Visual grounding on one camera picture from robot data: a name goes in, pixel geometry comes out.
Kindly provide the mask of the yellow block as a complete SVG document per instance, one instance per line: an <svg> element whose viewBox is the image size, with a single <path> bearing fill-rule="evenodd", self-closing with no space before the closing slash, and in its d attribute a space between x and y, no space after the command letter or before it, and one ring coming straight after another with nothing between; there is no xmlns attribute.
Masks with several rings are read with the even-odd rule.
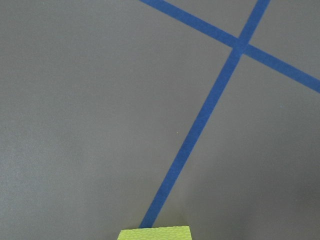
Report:
<svg viewBox="0 0 320 240"><path fill-rule="evenodd" d="M117 240L192 240L189 226L121 230Z"/></svg>

